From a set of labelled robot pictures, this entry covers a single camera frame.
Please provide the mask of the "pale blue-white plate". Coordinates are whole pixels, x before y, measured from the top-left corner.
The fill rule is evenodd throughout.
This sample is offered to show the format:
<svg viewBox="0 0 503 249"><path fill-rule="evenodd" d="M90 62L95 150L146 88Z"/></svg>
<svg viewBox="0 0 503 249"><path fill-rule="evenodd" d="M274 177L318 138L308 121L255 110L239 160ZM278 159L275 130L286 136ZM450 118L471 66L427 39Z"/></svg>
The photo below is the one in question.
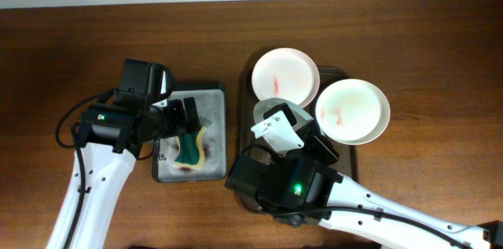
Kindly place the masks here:
<svg viewBox="0 0 503 249"><path fill-rule="evenodd" d="M298 123L294 125L292 128L296 132L300 127L313 120L314 118L305 110L303 110L297 104L292 103L291 101L287 101L281 98L270 98L264 101L259 101L254 109L253 109L253 118L256 123L262 122L263 114L267 109L272 108L276 104L287 103L293 110L294 116L296 117Z"/></svg>

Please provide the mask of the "green and yellow sponge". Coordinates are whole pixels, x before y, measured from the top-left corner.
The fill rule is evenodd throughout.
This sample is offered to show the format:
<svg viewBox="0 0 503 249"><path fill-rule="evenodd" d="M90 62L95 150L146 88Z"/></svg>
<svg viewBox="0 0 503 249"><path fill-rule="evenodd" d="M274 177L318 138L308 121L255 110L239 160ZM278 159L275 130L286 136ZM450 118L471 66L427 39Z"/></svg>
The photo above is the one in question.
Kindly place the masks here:
<svg viewBox="0 0 503 249"><path fill-rule="evenodd" d="M199 170L205 162L203 138L207 128L201 127L197 132L177 137L178 154L173 165L178 168Z"/></svg>

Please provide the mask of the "large white stained plate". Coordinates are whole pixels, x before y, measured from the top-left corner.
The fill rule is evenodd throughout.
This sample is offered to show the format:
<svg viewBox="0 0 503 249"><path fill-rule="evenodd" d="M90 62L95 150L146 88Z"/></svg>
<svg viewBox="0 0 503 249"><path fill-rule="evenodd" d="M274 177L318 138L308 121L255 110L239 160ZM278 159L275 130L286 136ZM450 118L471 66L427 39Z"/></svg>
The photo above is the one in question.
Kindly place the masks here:
<svg viewBox="0 0 503 249"><path fill-rule="evenodd" d="M377 139L391 119L391 107L381 89L360 79L344 79L327 86L314 111L323 133L345 145L363 145Z"/></svg>

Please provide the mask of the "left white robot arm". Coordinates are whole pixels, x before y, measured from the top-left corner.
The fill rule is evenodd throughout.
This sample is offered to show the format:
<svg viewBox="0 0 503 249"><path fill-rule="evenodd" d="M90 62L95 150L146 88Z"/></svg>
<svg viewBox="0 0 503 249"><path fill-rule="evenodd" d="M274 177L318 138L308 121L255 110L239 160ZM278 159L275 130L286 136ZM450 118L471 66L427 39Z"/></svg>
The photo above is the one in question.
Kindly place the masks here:
<svg viewBox="0 0 503 249"><path fill-rule="evenodd" d="M168 99L174 85L162 64L127 59L118 87L84 100L88 107L71 126L72 178L49 248L103 247L143 144L196 129L194 102Z"/></svg>

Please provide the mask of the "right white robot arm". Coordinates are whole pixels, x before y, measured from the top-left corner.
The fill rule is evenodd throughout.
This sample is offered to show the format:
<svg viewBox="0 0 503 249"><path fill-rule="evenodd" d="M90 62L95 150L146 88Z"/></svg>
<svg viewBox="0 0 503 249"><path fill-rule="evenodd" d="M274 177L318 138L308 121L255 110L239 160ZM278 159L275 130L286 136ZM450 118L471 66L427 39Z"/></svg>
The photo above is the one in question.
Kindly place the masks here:
<svg viewBox="0 0 503 249"><path fill-rule="evenodd" d="M365 237L387 248L500 248L502 223L462 225L383 198L330 168L337 154L317 121L296 104L273 98L253 110L256 137L277 135L297 144L281 151L261 145L272 162L253 159L242 149L226 187L253 199L277 222Z"/></svg>

